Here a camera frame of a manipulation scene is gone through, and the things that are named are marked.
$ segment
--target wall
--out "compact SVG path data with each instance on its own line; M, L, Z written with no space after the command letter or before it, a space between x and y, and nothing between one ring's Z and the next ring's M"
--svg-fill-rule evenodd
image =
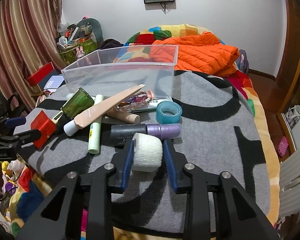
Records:
M63 21L97 19L104 39L125 43L158 25L189 23L210 29L223 42L245 49L250 68L276 75L285 42L284 0L176 0L165 15L143 0L62 0Z

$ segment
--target metal screw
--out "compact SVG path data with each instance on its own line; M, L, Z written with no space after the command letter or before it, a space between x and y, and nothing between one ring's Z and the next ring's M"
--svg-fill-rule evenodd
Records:
M231 178L231 173L229 171L224 171L223 173L221 173L222 177L224 177L225 179L229 179Z
M114 165L112 163L106 163L103 167L106 170L112 170L114 168Z
M186 163L185 164L185 168L187 169L187 170L193 170L194 169L194 164L192 164L192 163Z
M67 174L67 177L69 179L74 179L77 175L78 175L78 173L76 173L75 171L71 171Z

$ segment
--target red box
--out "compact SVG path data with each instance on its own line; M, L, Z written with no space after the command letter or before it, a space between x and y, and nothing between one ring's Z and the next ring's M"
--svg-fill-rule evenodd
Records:
M49 137L55 132L56 125L50 118L45 114L44 111L41 111L37 117L33 120L30 125L31 129L38 129L41 132L41 137L39 140L34 141L33 144L40 149Z
M26 80L29 83L30 86L34 87L37 85L46 75L48 75L52 70L54 70L54 67L52 65L52 62L43 65L41 68L39 68L34 74L32 74L30 77L28 77Z

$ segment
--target brown floor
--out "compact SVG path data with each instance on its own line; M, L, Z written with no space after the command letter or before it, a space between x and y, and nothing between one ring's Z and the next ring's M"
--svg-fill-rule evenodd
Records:
M285 95L282 93L278 85L270 78L249 74L254 90L257 92L260 102L265 110L269 134L277 150L281 138L284 136L282 127L276 117L277 112L284 100ZM287 152L284 158L279 158L279 161L285 160L289 156Z

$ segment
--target striped curtain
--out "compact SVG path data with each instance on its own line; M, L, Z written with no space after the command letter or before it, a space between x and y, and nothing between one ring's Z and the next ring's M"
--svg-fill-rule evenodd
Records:
M66 65L56 47L61 0L1 0L0 2L0 90L9 98L18 92L32 110L35 102L26 78L52 62L56 69Z

